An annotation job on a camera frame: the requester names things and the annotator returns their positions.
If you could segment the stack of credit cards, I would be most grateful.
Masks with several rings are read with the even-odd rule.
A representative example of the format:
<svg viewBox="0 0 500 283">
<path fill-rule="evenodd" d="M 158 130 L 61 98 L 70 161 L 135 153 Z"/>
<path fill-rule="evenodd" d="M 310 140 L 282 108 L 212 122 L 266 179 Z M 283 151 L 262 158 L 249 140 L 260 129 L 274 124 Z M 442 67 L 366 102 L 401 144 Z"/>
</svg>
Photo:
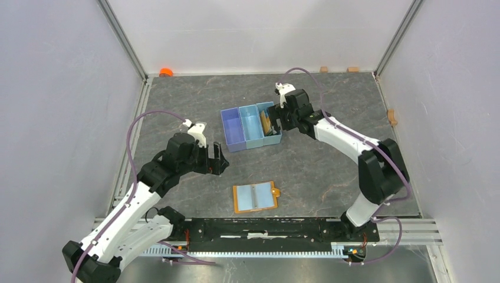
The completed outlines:
<svg viewBox="0 0 500 283">
<path fill-rule="evenodd" d="M 269 117 L 269 114 L 266 110 L 262 110 L 259 114 L 259 117 L 261 120 L 262 130 L 265 137 L 276 136 L 281 134 L 280 131 L 277 131 L 273 128 L 271 123 L 271 118 Z"/>
</svg>

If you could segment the orange leather card holder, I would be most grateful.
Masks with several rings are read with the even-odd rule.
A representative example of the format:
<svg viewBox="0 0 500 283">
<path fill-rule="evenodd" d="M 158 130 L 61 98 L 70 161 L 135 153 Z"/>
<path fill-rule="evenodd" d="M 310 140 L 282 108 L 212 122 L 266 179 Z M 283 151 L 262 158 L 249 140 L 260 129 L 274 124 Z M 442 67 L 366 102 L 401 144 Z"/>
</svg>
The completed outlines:
<svg viewBox="0 0 500 283">
<path fill-rule="evenodd" d="M 233 186 L 233 204 L 236 214 L 276 209 L 281 191 L 273 181 Z"/>
</svg>

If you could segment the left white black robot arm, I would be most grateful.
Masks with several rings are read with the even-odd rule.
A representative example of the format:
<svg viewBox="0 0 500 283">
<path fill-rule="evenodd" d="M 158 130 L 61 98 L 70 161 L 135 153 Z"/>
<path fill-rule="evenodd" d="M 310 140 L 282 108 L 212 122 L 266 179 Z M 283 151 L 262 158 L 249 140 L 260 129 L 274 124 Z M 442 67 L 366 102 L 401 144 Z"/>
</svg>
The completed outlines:
<svg viewBox="0 0 500 283">
<path fill-rule="evenodd" d="M 199 134 L 176 133 L 164 150 L 143 165 L 121 202 L 81 241 L 62 249 L 71 282 L 116 282 L 126 267 L 163 239 L 185 234 L 183 216 L 167 206 L 136 231 L 133 226 L 188 173 L 221 175 L 229 166 L 218 142 L 202 144 Z"/>
</svg>

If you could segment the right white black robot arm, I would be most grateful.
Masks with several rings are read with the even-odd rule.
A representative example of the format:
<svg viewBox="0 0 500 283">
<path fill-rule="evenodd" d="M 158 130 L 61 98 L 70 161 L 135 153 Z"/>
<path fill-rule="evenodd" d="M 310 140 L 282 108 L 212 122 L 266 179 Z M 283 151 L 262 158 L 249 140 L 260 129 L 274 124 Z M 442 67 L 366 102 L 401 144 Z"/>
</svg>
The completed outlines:
<svg viewBox="0 0 500 283">
<path fill-rule="evenodd" d="M 345 126 L 330 114 L 313 109 L 308 94 L 291 84 L 277 84 L 279 103 L 268 107 L 274 130 L 298 129 L 349 157 L 358 166 L 360 194 L 342 214 L 342 236 L 355 241 L 364 233 L 382 205 L 387 205 L 401 189 L 411 194 L 409 175 L 398 144 L 365 136 Z"/>
</svg>

